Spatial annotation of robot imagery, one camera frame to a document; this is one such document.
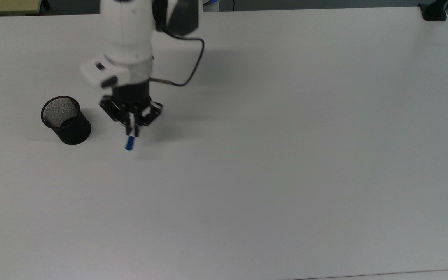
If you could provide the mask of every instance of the white table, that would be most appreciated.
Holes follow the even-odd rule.
[[[0,18],[0,280],[448,269],[448,21],[417,7],[204,14],[125,151],[79,64],[99,16]],[[158,78],[197,43],[154,36]],[[59,95],[77,146],[39,119]]]
[[[325,278],[326,280],[448,280],[448,271]]]

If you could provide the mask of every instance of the pen holder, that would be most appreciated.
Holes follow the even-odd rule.
[[[79,103],[68,96],[58,96],[46,102],[41,120],[68,145],[80,144],[91,134],[91,124],[82,114]]]

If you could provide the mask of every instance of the black cable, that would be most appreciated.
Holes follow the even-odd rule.
[[[183,41],[200,41],[201,42],[201,51],[199,52],[198,60],[196,61],[196,64],[194,65],[194,69],[192,70],[190,77],[184,83],[178,84],[178,83],[174,83],[172,81],[161,80],[161,79],[157,79],[157,78],[151,78],[150,79],[153,82],[159,82],[159,83],[164,83],[164,84],[171,84],[171,85],[176,86],[176,87],[184,87],[185,85],[187,85],[191,81],[194,73],[196,72],[196,69],[198,68],[198,65],[200,64],[201,57],[203,56],[203,51],[205,50],[205,41],[203,41],[203,39],[197,38],[197,37],[195,37],[195,38],[187,38],[187,37],[179,37],[177,35],[174,35],[172,32],[167,30],[165,28],[165,26],[160,24],[160,22],[158,21],[158,18],[156,16],[154,16],[154,18],[155,18],[156,24],[160,27],[160,29],[162,29],[162,31],[165,34],[169,35],[170,37],[172,37],[174,39],[178,39],[178,40],[183,40]]]

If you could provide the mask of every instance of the blue marker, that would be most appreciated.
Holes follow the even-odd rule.
[[[126,144],[126,150],[131,151],[134,146],[134,136],[129,136],[128,143]]]

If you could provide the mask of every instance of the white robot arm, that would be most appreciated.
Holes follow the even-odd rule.
[[[136,84],[151,77],[154,6],[158,20],[165,23],[160,29],[181,37],[198,27],[203,10],[201,0],[101,0],[103,54],[80,67],[94,88]]]
[[[80,70],[93,87],[112,89],[112,95],[103,96],[100,106],[126,126],[131,142],[127,149],[132,148],[139,126],[148,126],[162,110],[160,103],[151,101],[149,81],[182,86],[194,74],[184,84],[151,78],[153,30],[176,39],[201,41],[198,65],[204,41],[185,36],[196,30],[202,11],[201,0],[101,0],[103,54],[84,63]]]

